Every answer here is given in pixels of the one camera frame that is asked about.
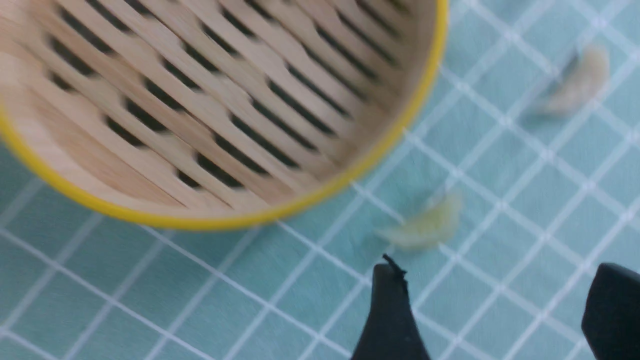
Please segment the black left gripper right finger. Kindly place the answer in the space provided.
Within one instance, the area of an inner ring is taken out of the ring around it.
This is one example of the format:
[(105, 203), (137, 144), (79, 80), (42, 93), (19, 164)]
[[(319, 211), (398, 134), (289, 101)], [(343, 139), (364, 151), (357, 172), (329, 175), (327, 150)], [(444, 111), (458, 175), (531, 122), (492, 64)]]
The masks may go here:
[(582, 332), (597, 360), (640, 358), (640, 276), (604, 262), (590, 285)]

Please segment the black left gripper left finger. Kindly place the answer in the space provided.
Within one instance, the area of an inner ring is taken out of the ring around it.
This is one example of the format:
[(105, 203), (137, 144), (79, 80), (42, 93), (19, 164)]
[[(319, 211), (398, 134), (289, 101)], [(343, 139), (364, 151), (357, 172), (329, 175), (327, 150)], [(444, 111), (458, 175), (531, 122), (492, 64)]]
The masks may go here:
[(388, 254), (372, 272), (368, 317), (352, 360), (429, 360), (409, 297), (409, 283)]

